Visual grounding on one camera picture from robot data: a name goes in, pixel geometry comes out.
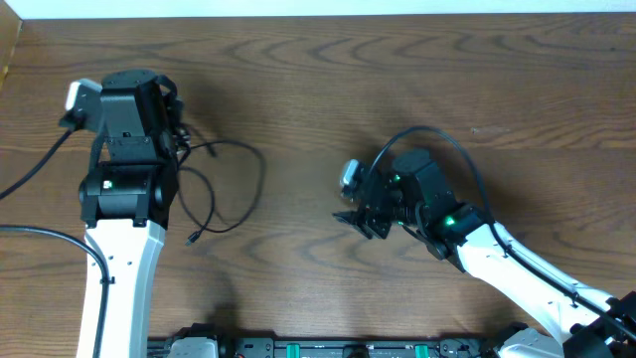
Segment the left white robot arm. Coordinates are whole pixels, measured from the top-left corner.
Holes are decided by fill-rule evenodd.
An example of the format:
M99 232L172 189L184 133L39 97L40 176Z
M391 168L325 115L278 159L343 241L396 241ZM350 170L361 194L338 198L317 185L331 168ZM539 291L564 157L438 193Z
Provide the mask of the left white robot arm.
M183 104L150 70L70 85L66 109L95 132L79 185L86 260L79 357L144 357L155 270L177 194Z

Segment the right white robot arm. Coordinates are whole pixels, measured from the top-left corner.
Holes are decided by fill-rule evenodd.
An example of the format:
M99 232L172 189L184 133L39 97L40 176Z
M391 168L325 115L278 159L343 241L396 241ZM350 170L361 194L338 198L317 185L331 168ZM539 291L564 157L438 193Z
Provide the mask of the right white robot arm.
M458 201L429 153L398 156L382 172L355 159L340 177L357 209L338 221L368 239L402 226L440 261L481 279L531 315L543 333L521 324L482 348L484 357L632 357L635 295L621 299L590 287L517 241L485 211Z

